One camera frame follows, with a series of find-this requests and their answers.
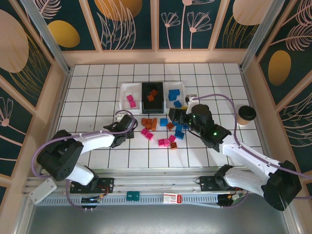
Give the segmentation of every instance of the pink block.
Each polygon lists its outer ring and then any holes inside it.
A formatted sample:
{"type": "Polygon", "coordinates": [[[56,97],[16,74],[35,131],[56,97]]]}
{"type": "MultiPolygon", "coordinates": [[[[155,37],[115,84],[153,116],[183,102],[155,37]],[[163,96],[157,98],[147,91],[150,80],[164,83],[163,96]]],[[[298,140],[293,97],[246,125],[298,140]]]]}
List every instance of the pink block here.
{"type": "Polygon", "coordinates": [[[164,146],[168,147],[169,146],[169,141],[167,139],[164,139],[164,146]]]}
{"type": "Polygon", "coordinates": [[[164,139],[158,140],[158,146],[164,146],[164,145],[165,145],[164,139]]]}
{"type": "Polygon", "coordinates": [[[136,107],[137,105],[136,105],[136,102],[135,101],[130,101],[130,107],[131,108],[134,108],[134,107],[136,107]]]}
{"type": "Polygon", "coordinates": [[[127,99],[128,99],[129,102],[130,102],[130,101],[133,101],[133,96],[132,96],[132,95],[128,95],[128,96],[127,96],[127,99]]]}
{"type": "Polygon", "coordinates": [[[174,135],[171,135],[168,140],[170,143],[172,143],[176,140],[176,137],[174,135]]]}
{"type": "Polygon", "coordinates": [[[148,134],[146,135],[146,138],[147,138],[148,140],[153,139],[153,137],[154,137],[154,134],[152,134],[152,133],[148,133],[148,134]]]}
{"type": "Polygon", "coordinates": [[[142,132],[141,132],[141,134],[143,135],[143,136],[145,136],[146,137],[146,135],[149,133],[149,131],[146,129],[146,128],[144,128],[143,130],[142,130],[142,132]]]}

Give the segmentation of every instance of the red and white label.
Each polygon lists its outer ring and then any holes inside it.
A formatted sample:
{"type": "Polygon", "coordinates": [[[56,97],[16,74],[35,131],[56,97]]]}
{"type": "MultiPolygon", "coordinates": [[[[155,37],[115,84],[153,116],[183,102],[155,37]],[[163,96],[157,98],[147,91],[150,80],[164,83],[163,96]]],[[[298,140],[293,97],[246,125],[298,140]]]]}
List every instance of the red and white label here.
{"type": "Polygon", "coordinates": [[[182,195],[164,193],[164,203],[181,204],[182,195]]]}

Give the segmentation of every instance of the toy building block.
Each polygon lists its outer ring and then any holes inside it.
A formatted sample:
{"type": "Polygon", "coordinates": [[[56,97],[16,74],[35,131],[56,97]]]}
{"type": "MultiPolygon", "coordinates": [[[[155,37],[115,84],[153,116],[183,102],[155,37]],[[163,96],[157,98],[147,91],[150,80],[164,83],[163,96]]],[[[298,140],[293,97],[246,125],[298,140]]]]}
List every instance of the toy building block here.
{"type": "Polygon", "coordinates": [[[164,139],[159,139],[159,140],[158,140],[158,146],[165,146],[165,141],[164,141],[164,139]]]}
{"type": "Polygon", "coordinates": [[[176,108],[181,108],[182,104],[181,104],[181,102],[179,102],[179,101],[175,101],[175,102],[174,102],[174,106],[175,106],[176,108]]]}
{"type": "Polygon", "coordinates": [[[171,89],[171,90],[169,90],[169,94],[175,94],[176,96],[179,96],[180,90],[179,89],[171,89]]]}
{"type": "Polygon", "coordinates": [[[141,132],[141,134],[143,135],[143,136],[146,136],[147,134],[148,134],[148,130],[146,129],[146,128],[144,128],[143,130],[142,130],[142,132],[141,132]]]}
{"type": "Polygon", "coordinates": [[[151,102],[151,101],[154,101],[155,99],[154,99],[154,97],[153,97],[153,95],[148,95],[147,96],[147,99],[149,100],[149,102],[151,102]]]}
{"type": "Polygon", "coordinates": [[[174,142],[176,140],[176,137],[174,135],[171,135],[169,138],[168,138],[168,141],[170,143],[174,142]]]}
{"type": "Polygon", "coordinates": [[[130,107],[131,108],[134,108],[134,107],[136,107],[137,105],[136,105],[136,102],[135,101],[130,101],[130,107]]]}
{"type": "Polygon", "coordinates": [[[161,118],[160,119],[160,125],[161,126],[166,126],[168,124],[168,120],[166,118],[161,118]]]}
{"type": "Polygon", "coordinates": [[[175,126],[172,123],[167,124],[167,129],[170,131],[174,128],[175,126]]]}
{"type": "Polygon", "coordinates": [[[148,124],[148,123],[147,123],[147,124],[145,125],[145,128],[146,128],[147,130],[151,130],[151,129],[152,129],[152,126],[151,126],[151,124],[148,124]]]}
{"type": "Polygon", "coordinates": [[[178,124],[175,128],[175,131],[176,132],[181,132],[182,131],[182,125],[181,124],[178,124]]]}
{"type": "Polygon", "coordinates": [[[130,102],[130,101],[133,101],[133,100],[134,100],[132,95],[128,95],[128,96],[127,96],[127,99],[128,99],[128,102],[130,102]]]}
{"type": "Polygon", "coordinates": [[[158,94],[158,92],[157,92],[155,89],[153,89],[153,90],[151,91],[151,95],[152,95],[153,97],[156,97],[157,94],[158,94]]]}
{"type": "Polygon", "coordinates": [[[169,141],[168,141],[168,139],[164,139],[164,146],[165,146],[165,147],[168,147],[168,146],[169,146],[169,141]]]}
{"type": "Polygon", "coordinates": [[[169,101],[175,101],[176,100],[176,95],[169,93],[168,98],[169,98],[169,101]]]}
{"type": "Polygon", "coordinates": [[[148,140],[152,140],[153,137],[154,137],[154,134],[153,134],[153,133],[148,133],[148,134],[146,135],[146,138],[147,138],[148,140]]]}
{"type": "Polygon", "coordinates": [[[146,124],[146,118],[143,118],[143,119],[141,120],[141,124],[142,124],[142,125],[145,125],[145,124],[146,124]]]}
{"type": "Polygon", "coordinates": [[[172,150],[177,149],[176,143],[175,143],[175,142],[171,142],[171,143],[170,143],[170,148],[171,148],[172,150]]]}
{"type": "Polygon", "coordinates": [[[183,140],[184,133],[183,132],[175,132],[175,137],[178,138],[178,139],[183,140]]]}

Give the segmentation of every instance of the cup lid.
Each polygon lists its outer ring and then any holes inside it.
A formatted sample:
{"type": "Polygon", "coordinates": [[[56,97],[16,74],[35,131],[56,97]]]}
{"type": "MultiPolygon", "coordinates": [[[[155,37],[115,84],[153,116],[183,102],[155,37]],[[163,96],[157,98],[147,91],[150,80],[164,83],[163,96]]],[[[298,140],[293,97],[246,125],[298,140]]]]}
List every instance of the cup lid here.
{"type": "Polygon", "coordinates": [[[257,115],[254,108],[251,106],[240,107],[238,110],[238,114],[242,119],[247,120],[247,121],[254,120],[254,118],[257,115]]]}

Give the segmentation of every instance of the gray floor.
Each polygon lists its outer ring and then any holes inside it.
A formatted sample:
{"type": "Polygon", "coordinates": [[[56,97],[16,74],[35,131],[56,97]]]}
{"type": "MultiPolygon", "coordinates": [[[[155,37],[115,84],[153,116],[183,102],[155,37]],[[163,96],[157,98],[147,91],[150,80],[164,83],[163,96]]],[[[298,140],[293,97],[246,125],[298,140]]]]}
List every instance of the gray floor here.
{"type": "Polygon", "coordinates": [[[285,234],[283,214],[257,195],[221,210],[193,205],[107,206],[93,213],[35,207],[28,234],[285,234]]]}

